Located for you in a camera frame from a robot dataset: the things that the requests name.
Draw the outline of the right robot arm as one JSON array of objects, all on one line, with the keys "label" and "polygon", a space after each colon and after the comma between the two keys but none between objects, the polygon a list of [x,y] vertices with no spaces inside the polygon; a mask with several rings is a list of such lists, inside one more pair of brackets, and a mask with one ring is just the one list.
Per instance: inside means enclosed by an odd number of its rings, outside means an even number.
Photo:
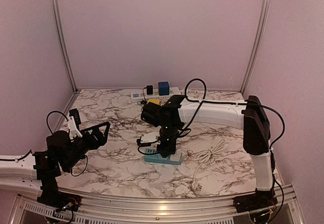
[{"label": "right robot arm", "polygon": [[251,196],[251,204],[261,208],[270,200],[270,191],[275,184],[273,145],[283,136],[280,134],[271,140],[266,110],[284,121],[279,112],[262,105],[257,96],[249,96],[247,100],[221,101],[207,100],[206,94],[201,99],[191,99],[186,92],[175,94],[163,105],[147,102],[143,106],[141,120],[160,130],[158,134],[148,133],[138,138],[137,146],[141,149],[156,143],[156,154],[167,158],[175,154],[177,139],[185,137],[194,122],[241,129],[244,132],[243,148],[251,157],[256,177],[256,193]]}]

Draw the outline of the teal power strip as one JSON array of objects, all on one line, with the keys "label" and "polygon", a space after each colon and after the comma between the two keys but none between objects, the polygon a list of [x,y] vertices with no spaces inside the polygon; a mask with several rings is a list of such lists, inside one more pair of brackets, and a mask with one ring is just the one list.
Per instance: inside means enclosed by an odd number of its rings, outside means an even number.
[{"label": "teal power strip", "polygon": [[156,153],[156,150],[154,149],[146,149],[144,160],[148,163],[157,163],[157,164],[168,164],[168,165],[181,165],[183,162],[183,155],[181,161],[172,161],[170,159],[170,156],[167,158],[161,157],[160,154],[153,155],[153,153]]}]

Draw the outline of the white multicolour power strip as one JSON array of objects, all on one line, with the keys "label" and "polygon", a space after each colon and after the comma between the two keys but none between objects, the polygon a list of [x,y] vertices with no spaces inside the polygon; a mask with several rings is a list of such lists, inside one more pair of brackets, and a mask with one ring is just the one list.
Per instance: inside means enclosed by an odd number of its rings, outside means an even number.
[{"label": "white multicolour power strip", "polygon": [[[181,92],[180,92],[178,87],[171,87],[170,88],[170,94],[166,95],[166,96],[159,96],[158,89],[153,89],[153,94],[147,96],[146,98],[147,99],[152,98],[152,99],[163,100],[163,99],[168,99],[173,95],[180,95],[180,94],[181,94]],[[130,92],[130,97],[131,97],[131,102],[141,101],[143,99],[142,90],[139,90],[139,89],[138,90],[132,90]]]}]

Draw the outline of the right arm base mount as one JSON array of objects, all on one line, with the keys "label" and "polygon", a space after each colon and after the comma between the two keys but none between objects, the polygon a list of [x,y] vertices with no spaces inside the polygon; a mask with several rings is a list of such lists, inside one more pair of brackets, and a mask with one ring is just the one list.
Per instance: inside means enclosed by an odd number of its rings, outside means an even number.
[{"label": "right arm base mount", "polygon": [[237,213],[254,211],[276,205],[277,203],[278,200],[274,188],[269,191],[259,191],[255,189],[252,194],[237,196],[233,199],[233,205]]}]

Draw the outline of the white USB charger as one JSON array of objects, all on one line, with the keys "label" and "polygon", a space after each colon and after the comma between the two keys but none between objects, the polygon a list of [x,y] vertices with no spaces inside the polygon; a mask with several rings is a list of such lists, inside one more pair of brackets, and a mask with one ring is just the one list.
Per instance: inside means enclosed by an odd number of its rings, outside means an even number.
[{"label": "white USB charger", "polygon": [[178,161],[181,161],[181,159],[182,159],[182,153],[176,151],[175,154],[173,154],[173,155],[170,156],[170,159],[171,159],[172,161],[177,161],[177,162],[178,162]]}]

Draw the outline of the blue cube power socket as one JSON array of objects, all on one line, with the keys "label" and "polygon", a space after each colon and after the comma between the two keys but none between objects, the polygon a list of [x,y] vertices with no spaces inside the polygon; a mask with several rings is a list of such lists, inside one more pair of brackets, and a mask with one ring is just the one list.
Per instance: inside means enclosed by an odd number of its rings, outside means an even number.
[{"label": "blue cube power socket", "polygon": [[170,94],[170,85],[168,82],[158,82],[159,96],[166,96]]}]

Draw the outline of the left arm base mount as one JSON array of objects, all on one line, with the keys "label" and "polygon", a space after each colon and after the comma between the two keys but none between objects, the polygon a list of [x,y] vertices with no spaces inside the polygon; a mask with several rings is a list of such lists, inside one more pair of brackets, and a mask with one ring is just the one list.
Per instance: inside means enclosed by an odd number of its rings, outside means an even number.
[{"label": "left arm base mount", "polygon": [[41,180],[41,196],[37,197],[37,202],[55,207],[57,212],[60,211],[78,211],[81,196],[75,194],[69,194],[66,192],[61,192],[58,189],[56,180]]}]

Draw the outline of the black power adapter with cable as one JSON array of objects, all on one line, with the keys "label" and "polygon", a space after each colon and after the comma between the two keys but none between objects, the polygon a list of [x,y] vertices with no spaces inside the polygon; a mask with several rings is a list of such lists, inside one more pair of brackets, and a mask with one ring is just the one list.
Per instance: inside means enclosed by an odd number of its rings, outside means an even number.
[{"label": "black power adapter with cable", "polygon": [[144,87],[142,89],[142,93],[143,99],[141,101],[138,101],[137,104],[144,106],[148,102],[148,99],[146,97],[153,94],[153,85],[147,85],[146,87]]}]

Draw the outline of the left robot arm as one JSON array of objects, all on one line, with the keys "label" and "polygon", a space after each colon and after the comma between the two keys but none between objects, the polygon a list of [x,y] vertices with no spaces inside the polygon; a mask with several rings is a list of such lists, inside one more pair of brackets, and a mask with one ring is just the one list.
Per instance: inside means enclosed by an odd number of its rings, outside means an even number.
[{"label": "left robot arm", "polygon": [[25,155],[1,156],[1,189],[27,193],[41,193],[53,206],[64,202],[56,178],[73,172],[81,160],[88,160],[87,152],[97,150],[108,141],[109,122],[80,129],[77,109],[64,116],[68,129],[51,131],[42,152],[29,151]]}]

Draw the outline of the yellow cube power socket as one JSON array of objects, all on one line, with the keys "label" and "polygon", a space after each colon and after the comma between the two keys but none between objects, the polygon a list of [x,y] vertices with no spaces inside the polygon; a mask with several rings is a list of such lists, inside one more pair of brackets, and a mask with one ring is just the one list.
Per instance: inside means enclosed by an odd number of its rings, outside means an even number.
[{"label": "yellow cube power socket", "polygon": [[148,103],[154,103],[154,104],[157,104],[157,105],[161,105],[161,101],[159,99],[150,98],[147,102]]}]

